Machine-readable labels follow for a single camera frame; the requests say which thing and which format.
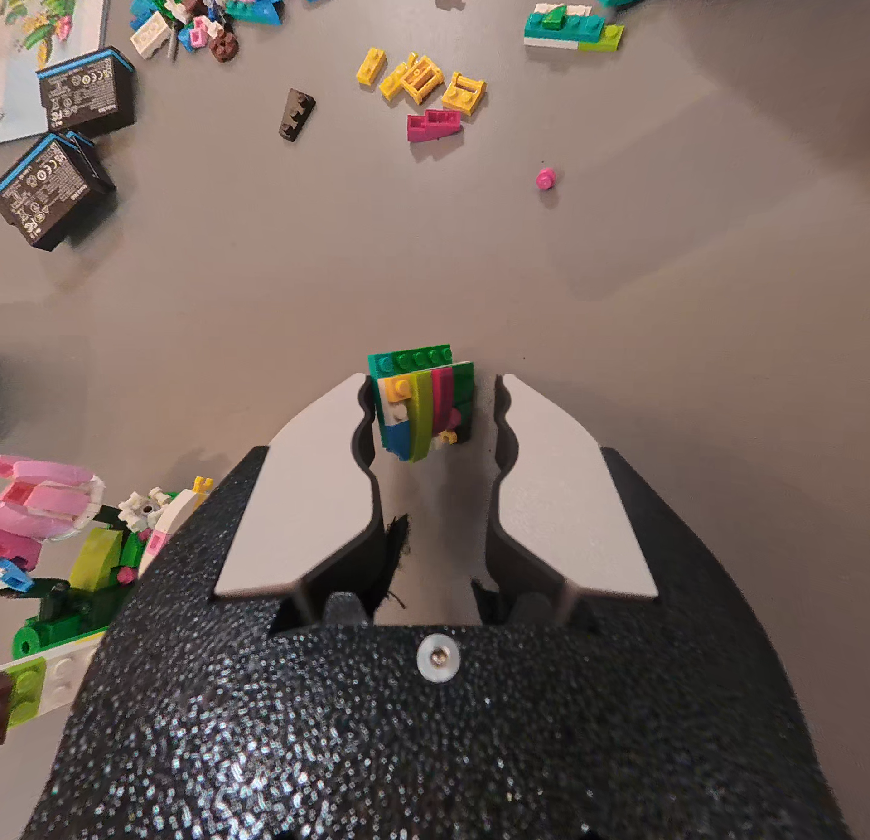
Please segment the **yellow lego frame piece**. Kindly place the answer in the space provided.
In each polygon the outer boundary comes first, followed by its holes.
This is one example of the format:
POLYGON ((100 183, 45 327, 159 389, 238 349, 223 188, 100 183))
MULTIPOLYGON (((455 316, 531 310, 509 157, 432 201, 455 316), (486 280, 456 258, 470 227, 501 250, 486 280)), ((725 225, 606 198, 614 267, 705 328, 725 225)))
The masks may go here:
POLYGON ((443 71, 426 55, 415 58, 399 79, 400 88, 416 106, 422 106, 443 83, 443 71))

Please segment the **magenta lego slope brick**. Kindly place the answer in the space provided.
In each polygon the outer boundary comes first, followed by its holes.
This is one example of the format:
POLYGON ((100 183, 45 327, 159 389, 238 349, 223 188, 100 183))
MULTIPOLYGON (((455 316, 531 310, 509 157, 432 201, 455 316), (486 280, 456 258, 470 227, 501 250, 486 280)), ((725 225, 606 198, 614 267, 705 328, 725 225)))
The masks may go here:
POLYGON ((409 114, 406 121, 410 144, 447 138, 460 133, 462 129, 460 112, 450 109, 427 109, 422 114, 409 114))

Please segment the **multicolour lego wing assembly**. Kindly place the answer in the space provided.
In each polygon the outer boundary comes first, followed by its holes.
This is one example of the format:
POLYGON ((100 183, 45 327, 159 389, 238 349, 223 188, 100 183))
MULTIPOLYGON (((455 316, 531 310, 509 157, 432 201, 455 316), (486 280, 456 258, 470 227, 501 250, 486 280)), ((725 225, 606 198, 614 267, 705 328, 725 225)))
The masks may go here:
POLYGON ((370 354, 367 367, 387 452, 417 462, 434 447, 471 439, 475 366, 454 360, 449 344, 370 354))

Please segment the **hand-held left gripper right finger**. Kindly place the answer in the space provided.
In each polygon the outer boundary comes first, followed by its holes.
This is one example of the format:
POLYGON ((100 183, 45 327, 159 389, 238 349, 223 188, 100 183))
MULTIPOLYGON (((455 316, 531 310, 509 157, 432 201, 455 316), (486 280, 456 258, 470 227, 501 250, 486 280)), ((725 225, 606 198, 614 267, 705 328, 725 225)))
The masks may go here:
POLYGON ((502 595, 653 600, 658 588, 599 443, 514 374, 495 380, 485 565, 502 595))

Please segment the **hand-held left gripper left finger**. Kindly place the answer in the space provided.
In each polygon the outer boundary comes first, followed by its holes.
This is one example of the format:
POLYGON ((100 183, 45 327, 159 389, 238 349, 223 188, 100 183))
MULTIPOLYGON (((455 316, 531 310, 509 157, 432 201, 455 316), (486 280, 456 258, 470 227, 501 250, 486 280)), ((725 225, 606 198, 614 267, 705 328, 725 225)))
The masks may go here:
POLYGON ((214 594, 284 596, 325 573, 365 589, 383 553, 371 378, 352 374, 272 438, 214 594))

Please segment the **pile of mixed lego bricks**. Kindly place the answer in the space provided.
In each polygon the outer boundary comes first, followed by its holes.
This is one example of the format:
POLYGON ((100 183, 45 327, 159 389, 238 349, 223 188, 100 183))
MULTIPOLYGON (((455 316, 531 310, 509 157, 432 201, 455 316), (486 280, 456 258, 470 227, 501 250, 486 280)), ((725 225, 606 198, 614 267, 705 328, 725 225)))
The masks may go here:
POLYGON ((132 0, 130 41, 143 59, 164 46, 174 58, 181 46, 190 52, 209 49, 225 63, 238 51, 236 24, 278 27, 284 12, 285 0, 132 0))

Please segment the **white lego picture sheet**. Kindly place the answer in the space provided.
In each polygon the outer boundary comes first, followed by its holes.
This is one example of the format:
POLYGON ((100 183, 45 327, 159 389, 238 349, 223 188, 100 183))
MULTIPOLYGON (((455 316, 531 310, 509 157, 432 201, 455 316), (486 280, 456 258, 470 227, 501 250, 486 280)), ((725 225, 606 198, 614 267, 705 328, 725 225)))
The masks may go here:
POLYGON ((1 0, 1 142, 46 128, 37 72, 100 48, 108 0, 1 0))

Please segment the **lego flower model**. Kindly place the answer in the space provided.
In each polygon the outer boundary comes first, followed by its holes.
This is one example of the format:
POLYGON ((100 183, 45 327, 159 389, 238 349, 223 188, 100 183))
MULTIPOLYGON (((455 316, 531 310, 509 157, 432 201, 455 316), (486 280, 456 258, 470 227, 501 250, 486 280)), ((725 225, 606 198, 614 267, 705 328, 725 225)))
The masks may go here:
POLYGON ((215 486, 154 487, 117 505, 88 468, 1 456, 2 599, 32 600, 1 670, 1 742, 69 706, 141 577, 215 486))

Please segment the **yellow lego bracket plate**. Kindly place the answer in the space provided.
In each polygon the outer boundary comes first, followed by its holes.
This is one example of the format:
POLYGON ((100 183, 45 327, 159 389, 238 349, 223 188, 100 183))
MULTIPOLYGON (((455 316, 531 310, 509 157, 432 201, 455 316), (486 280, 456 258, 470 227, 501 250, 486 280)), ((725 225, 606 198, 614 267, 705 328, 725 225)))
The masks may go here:
POLYGON ((459 112, 470 118, 479 107, 487 89, 483 79, 473 79, 463 73, 452 73, 451 80, 441 97, 444 110, 459 112))

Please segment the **black battery with blue edge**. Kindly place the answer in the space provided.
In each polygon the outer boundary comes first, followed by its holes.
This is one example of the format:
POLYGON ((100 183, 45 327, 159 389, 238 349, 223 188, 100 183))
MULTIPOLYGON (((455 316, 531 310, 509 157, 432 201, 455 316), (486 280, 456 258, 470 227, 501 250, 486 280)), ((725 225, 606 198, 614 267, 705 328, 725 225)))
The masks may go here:
POLYGON ((90 139, 46 133, 1 178, 1 213, 31 247, 50 252, 116 192, 90 139))
POLYGON ((133 125, 135 73, 112 46, 37 71, 47 130, 94 138, 133 125))

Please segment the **black lego wedge plate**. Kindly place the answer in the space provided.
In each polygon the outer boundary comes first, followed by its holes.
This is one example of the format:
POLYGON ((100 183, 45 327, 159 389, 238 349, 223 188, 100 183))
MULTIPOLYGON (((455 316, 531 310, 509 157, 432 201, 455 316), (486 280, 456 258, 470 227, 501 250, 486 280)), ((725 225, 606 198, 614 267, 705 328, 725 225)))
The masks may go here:
POLYGON ((316 104, 313 96, 296 88, 290 88, 278 128, 281 138, 295 142, 316 104))

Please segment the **narrow yellow lego plate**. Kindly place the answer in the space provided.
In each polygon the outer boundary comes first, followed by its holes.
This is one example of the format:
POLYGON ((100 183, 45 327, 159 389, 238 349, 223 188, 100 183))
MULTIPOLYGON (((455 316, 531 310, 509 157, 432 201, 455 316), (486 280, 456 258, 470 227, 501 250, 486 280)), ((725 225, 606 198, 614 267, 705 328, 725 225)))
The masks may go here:
POLYGON ((411 51, 410 54, 395 66, 392 71, 380 82, 378 89, 386 103, 392 101, 402 92, 402 79, 419 60, 419 54, 411 51))

